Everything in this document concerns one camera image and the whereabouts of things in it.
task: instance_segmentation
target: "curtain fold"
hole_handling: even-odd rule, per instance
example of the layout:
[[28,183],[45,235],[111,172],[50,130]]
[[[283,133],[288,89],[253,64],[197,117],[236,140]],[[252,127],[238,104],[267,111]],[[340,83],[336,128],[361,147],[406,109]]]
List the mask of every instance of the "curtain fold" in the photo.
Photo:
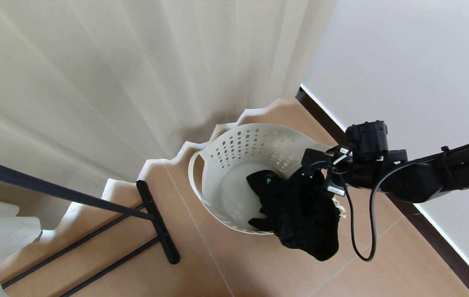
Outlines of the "curtain fold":
[[100,196],[295,96],[336,0],[0,0],[0,164]]

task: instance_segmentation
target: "black garment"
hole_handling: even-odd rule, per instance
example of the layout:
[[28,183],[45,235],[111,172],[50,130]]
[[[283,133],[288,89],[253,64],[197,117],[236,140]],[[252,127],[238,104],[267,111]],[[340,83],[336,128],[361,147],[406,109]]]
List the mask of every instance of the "black garment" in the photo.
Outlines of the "black garment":
[[263,170],[246,179],[259,196],[260,212],[267,218],[253,218],[249,224],[262,231],[273,231],[287,248],[298,248],[319,261],[339,250],[339,210],[333,194],[323,189],[324,176],[313,178],[297,170],[287,181],[273,171]]

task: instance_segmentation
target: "robotic arm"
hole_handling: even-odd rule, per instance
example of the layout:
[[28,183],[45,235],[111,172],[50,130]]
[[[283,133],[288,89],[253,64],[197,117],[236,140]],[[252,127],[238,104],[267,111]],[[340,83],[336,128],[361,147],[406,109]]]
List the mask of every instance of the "robotic arm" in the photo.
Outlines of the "robotic arm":
[[452,190],[469,188],[469,144],[408,161],[406,150],[389,151],[387,126],[366,122],[346,129],[351,147],[337,146],[323,153],[308,149],[305,173],[326,169],[325,188],[344,196],[345,184],[391,193],[410,203],[423,203]]

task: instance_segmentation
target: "basket handle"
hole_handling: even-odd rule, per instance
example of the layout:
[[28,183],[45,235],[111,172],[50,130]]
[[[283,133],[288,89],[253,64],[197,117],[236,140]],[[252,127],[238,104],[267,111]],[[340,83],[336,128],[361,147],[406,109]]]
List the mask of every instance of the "basket handle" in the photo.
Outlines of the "basket handle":
[[191,157],[191,160],[189,162],[189,181],[191,183],[191,188],[195,192],[196,196],[198,196],[198,198],[200,198],[201,201],[204,201],[203,194],[198,190],[196,183],[195,183],[195,162],[196,162],[196,158],[201,152],[202,151],[197,151]]

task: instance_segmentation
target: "laundry basket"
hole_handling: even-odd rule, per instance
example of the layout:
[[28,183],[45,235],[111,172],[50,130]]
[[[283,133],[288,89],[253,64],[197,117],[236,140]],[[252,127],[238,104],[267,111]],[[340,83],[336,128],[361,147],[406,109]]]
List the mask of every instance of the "laundry basket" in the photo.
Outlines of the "laundry basket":
[[[189,180],[203,206],[227,227],[251,234],[272,234],[251,226],[251,218],[263,218],[258,196],[246,177],[256,171],[272,170],[284,179],[301,167],[304,150],[326,151],[317,143],[288,127],[272,124],[237,126],[196,152],[189,163]],[[195,163],[203,159],[201,191],[195,184]]]

